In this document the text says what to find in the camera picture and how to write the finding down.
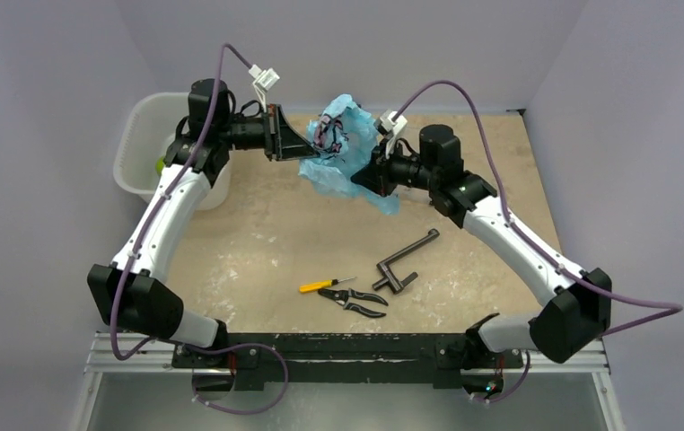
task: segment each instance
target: laundry basket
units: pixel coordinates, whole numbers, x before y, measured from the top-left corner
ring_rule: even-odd
[[[146,202],[152,199],[160,180],[155,169],[157,160],[165,155],[168,145],[173,142],[180,119],[189,114],[188,97],[186,92],[158,92],[133,108],[113,170],[115,182],[123,190],[140,196]],[[230,182],[231,162],[228,162],[197,210],[221,205],[228,196]]]

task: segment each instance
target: wooden table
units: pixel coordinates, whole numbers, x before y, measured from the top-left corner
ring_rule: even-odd
[[[292,117],[304,131],[314,117]],[[466,169],[492,181],[470,116],[409,116],[406,138],[447,124],[460,137]],[[554,226],[518,115],[484,116],[487,138],[514,212],[551,246]],[[232,152],[229,197],[196,212],[171,265],[168,287],[187,307],[243,332],[456,332],[491,312],[539,309],[522,281],[482,242],[433,208],[403,200],[400,214],[383,215],[364,199],[327,198],[298,175],[297,162],[269,163],[255,152]],[[436,228],[441,236],[393,265],[417,280],[390,303],[360,302],[387,316],[369,319],[298,286],[357,276],[339,287],[372,292],[375,264]]]

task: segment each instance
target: pliers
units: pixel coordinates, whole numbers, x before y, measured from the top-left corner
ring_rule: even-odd
[[[365,307],[362,307],[358,305],[357,303],[351,303],[350,298],[355,298],[355,299],[360,299],[361,301],[372,301],[375,303],[380,303],[382,305],[389,305],[387,301],[384,300],[381,296],[377,294],[365,294],[363,292],[358,292],[353,289],[347,289],[347,290],[332,290],[332,289],[319,289],[318,290],[319,295],[323,296],[324,298],[328,298],[335,303],[338,303],[339,305],[342,306],[345,310],[352,310],[354,312],[359,312],[362,315],[366,317],[370,317],[372,319],[377,319],[380,317],[384,317],[387,314],[384,312],[375,312],[374,310],[369,310]]]

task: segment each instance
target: light blue bag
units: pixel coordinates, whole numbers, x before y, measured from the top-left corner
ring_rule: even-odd
[[[300,161],[300,176],[311,181],[322,195],[335,198],[366,200],[384,214],[397,214],[397,196],[383,198],[369,189],[354,184],[350,178],[371,160],[371,150],[377,145],[378,133],[373,116],[362,110],[353,97],[342,94],[323,111],[319,120],[308,124],[306,137],[321,154]]]

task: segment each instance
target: screwdriver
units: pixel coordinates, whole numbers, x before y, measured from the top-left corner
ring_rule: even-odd
[[[300,286],[300,293],[301,294],[307,294],[308,292],[313,292],[313,291],[316,291],[319,289],[323,289],[325,287],[336,286],[339,283],[349,281],[349,280],[354,280],[356,278],[357,277],[348,277],[348,278],[342,278],[341,280],[334,278],[333,280],[323,280],[323,281],[318,281],[316,283],[310,283],[309,285],[302,285],[302,286]]]

